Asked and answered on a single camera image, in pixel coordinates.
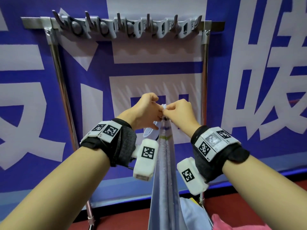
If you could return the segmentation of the person's left hand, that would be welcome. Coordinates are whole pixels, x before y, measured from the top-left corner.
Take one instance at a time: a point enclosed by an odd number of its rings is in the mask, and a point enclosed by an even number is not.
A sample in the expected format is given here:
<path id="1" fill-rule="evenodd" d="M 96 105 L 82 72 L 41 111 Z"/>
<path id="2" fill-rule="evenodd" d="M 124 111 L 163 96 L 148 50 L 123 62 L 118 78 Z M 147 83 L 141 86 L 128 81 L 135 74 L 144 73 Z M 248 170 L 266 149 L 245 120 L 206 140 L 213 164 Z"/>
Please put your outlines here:
<path id="1" fill-rule="evenodd" d="M 133 107 L 122 112 L 117 118 L 127 122 L 134 131 L 146 128 L 144 127 L 144 94 Z"/>

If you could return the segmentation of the person's right hand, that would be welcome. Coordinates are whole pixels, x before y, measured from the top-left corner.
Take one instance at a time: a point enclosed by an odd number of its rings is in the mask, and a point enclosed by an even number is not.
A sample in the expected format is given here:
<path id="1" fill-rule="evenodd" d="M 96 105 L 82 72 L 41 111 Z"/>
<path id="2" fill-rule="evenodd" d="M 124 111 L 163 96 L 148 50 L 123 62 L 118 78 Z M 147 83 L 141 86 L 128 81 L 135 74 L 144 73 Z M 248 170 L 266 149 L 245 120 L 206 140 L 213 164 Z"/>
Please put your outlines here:
<path id="1" fill-rule="evenodd" d="M 189 138 L 192 138 L 195 131 L 201 126 L 194 115 L 192 105 L 190 102 L 184 100 L 183 114 L 184 118 L 179 123 L 174 123 L 181 131 L 183 131 Z"/>

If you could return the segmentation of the clear plastic clothes hanger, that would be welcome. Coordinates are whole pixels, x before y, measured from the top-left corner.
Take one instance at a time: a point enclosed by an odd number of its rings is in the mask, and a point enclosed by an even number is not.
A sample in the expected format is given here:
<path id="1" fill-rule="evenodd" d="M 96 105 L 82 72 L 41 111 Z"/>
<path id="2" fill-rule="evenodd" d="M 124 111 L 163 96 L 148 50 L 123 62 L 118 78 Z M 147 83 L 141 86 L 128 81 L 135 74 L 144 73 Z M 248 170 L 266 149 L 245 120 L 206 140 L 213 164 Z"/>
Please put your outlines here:
<path id="1" fill-rule="evenodd" d="M 143 133 L 144 139 L 152 139 L 157 142 L 169 140 L 173 138 L 172 128 L 167 118 L 163 117 L 162 121 L 154 121 L 153 124 L 158 127 L 158 130 L 146 128 Z"/>

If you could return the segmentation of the light blue striped cloth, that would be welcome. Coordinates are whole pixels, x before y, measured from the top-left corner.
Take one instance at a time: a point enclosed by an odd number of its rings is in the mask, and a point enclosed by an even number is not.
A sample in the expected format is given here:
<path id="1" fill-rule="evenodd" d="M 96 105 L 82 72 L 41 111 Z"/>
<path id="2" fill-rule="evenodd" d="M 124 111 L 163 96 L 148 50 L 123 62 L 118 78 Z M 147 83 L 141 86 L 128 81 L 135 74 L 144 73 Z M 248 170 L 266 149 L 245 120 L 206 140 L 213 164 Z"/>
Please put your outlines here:
<path id="1" fill-rule="evenodd" d="M 178 192 L 171 121 L 166 117 L 161 122 L 158 143 L 148 230 L 188 230 Z"/>

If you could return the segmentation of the person's right forearm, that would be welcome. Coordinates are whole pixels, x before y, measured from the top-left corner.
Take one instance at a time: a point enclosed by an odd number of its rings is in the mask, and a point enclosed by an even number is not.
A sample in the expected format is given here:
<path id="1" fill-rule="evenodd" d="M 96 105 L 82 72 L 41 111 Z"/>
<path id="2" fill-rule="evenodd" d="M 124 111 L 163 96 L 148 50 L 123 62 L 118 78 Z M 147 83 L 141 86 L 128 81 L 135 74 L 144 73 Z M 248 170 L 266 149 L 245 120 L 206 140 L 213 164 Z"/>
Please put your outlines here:
<path id="1" fill-rule="evenodd" d="M 272 230 L 307 230 L 307 191 L 260 160 L 226 161 L 224 175 Z"/>

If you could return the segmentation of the person's left forearm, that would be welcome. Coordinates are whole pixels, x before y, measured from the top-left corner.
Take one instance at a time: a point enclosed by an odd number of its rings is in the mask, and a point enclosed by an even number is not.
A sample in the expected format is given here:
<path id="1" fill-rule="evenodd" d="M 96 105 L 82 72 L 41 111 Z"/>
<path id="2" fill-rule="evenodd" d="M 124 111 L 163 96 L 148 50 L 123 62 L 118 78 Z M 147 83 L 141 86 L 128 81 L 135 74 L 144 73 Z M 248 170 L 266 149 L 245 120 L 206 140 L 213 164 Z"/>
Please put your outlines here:
<path id="1" fill-rule="evenodd" d="M 101 149 L 81 147 L 0 223 L 0 230 L 67 230 L 110 168 Z"/>

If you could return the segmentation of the white right wrist marker plate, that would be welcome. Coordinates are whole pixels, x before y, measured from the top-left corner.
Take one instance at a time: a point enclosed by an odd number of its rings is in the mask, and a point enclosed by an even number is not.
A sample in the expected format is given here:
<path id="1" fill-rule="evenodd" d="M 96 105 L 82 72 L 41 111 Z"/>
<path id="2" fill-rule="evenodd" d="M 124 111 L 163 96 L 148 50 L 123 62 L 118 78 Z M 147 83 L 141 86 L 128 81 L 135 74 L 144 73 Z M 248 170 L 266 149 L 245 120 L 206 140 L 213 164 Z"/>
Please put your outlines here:
<path id="1" fill-rule="evenodd" d="M 213 158 L 225 149 L 228 145 L 238 143 L 240 141 L 232 137 L 228 132 L 220 127 L 209 128 L 202 133 L 197 141 L 194 143 L 196 149 L 200 154 L 208 161 L 212 161 Z"/>

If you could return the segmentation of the white wrist marker plate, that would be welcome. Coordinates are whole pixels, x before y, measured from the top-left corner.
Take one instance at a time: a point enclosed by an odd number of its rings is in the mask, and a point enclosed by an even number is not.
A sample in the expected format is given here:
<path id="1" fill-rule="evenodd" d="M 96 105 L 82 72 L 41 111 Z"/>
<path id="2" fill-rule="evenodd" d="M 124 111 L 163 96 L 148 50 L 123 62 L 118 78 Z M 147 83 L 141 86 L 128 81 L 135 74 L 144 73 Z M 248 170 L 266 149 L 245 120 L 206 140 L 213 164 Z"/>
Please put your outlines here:
<path id="1" fill-rule="evenodd" d="M 99 138 L 104 142 L 111 143 L 114 137 L 118 134 L 122 125 L 112 120 L 101 121 L 92 128 L 80 141 L 80 144 L 87 138 Z"/>
<path id="2" fill-rule="evenodd" d="M 212 161 L 213 158 L 225 149 L 228 145 L 238 143 L 240 141 L 232 137 L 228 132 L 220 127 L 209 128 L 202 133 L 197 141 L 194 143 L 196 149 L 200 154 L 208 161 Z"/>

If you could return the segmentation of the white left wrist marker plate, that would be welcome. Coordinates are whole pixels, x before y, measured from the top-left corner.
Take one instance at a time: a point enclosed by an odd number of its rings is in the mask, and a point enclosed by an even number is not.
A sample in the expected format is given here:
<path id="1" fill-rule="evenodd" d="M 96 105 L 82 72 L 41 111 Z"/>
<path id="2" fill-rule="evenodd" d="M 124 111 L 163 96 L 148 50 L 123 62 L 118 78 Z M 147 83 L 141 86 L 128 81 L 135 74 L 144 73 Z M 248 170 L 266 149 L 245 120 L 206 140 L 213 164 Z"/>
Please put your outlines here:
<path id="1" fill-rule="evenodd" d="M 99 138 L 104 142 L 111 143 L 114 137 L 118 134 L 122 125 L 112 120 L 101 121 L 92 128 L 80 141 L 80 144 L 87 138 Z"/>

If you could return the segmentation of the row of grey clothes hangers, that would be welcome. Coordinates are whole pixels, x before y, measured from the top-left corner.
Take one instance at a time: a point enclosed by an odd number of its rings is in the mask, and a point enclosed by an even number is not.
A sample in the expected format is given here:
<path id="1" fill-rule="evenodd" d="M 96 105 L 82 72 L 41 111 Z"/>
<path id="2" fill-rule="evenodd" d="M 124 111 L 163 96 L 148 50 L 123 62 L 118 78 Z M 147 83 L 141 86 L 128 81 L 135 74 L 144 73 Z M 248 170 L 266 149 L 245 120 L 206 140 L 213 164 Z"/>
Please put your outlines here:
<path id="1" fill-rule="evenodd" d="M 85 12 L 84 19 L 76 19 L 70 15 L 52 10 L 59 32 L 68 37 L 84 38 L 93 41 L 125 40 L 125 39 L 183 39 L 195 37 L 202 26 L 202 15 L 178 20 L 178 15 L 163 20 L 153 20 L 150 14 L 137 20 L 124 18 L 117 13 L 113 19 L 102 19 Z"/>

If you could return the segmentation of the blue and white printed banner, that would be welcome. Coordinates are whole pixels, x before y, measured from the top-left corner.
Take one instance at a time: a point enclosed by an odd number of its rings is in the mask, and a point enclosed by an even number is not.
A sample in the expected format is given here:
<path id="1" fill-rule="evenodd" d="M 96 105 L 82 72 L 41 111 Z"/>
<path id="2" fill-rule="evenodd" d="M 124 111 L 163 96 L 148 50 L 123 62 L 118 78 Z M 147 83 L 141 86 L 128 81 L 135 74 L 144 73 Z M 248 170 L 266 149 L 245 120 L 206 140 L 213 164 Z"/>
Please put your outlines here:
<path id="1" fill-rule="evenodd" d="M 44 30 L 21 17 L 116 13 L 224 21 L 209 41 L 207 125 L 277 171 L 307 170 L 307 0 L 0 0 L 0 219 L 73 152 Z M 78 141 L 134 106 L 186 99 L 201 115 L 201 35 L 71 42 L 59 35 Z"/>

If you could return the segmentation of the silver metal garment rack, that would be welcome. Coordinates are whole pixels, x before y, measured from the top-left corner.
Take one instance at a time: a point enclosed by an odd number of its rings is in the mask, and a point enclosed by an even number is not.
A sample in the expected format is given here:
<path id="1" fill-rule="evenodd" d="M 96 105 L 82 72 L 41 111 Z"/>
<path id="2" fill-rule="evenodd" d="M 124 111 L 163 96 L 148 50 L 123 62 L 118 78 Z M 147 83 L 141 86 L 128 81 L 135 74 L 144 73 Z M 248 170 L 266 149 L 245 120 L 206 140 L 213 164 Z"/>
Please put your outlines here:
<path id="1" fill-rule="evenodd" d="M 79 148 L 79 143 L 75 131 L 74 120 L 71 112 L 71 105 L 69 102 L 69 97 L 67 93 L 66 82 L 63 75 L 63 69 L 61 65 L 59 48 L 58 48 L 58 37 L 56 35 L 56 30 L 59 31 L 59 25 L 55 21 L 55 17 L 21 17 L 23 25 L 26 29 L 44 29 L 46 39 L 48 41 L 48 45 L 51 50 L 52 60 L 54 63 L 56 77 L 59 83 L 60 93 L 62 96 L 62 101 L 64 105 L 65 115 L 68 121 L 68 129 L 70 132 L 70 138 L 72 142 L 72 146 L 74 150 Z M 209 37 L 212 32 L 222 32 L 225 28 L 224 21 L 212 21 L 212 20 L 204 20 L 202 21 L 201 32 L 201 48 L 202 48 L 202 62 L 203 62 L 203 71 L 202 71 L 202 90 L 201 90 L 201 114 L 202 120 L 205 120 L 206 114 L 206 101 L 207 101 L 207 66 L 208 66 L 208 47 L 209 47 Z"/>

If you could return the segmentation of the pale blue crumpled garment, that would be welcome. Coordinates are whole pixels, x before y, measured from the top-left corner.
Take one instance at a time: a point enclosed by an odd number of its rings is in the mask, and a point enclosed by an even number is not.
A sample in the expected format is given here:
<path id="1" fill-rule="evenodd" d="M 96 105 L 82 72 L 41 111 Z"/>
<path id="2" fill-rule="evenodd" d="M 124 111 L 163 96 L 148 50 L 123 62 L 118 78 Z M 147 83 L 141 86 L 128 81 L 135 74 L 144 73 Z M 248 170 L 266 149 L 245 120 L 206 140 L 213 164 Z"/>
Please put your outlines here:
<path id="1" fill-rule="evenodd" d="M 208 214 L 194 199 L 180 197 L 180 204 L 187 230 L 212 230 Z"/>

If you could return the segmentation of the pink cloth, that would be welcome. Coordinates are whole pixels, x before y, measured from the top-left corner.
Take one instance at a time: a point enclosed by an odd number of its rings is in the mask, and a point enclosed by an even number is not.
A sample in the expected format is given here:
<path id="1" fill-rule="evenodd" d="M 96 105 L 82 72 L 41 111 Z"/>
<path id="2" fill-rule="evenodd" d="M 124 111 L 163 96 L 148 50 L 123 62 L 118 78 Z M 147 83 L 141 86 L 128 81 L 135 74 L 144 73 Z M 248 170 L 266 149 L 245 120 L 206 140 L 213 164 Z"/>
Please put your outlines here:
<path id="1" fill-rule="evenodd" d="M 240 228 L 233 228 L 224 221 L 222 221 L 217 214 L 212 215 L 213 228 L 212 230 L 241 230 Z"/>

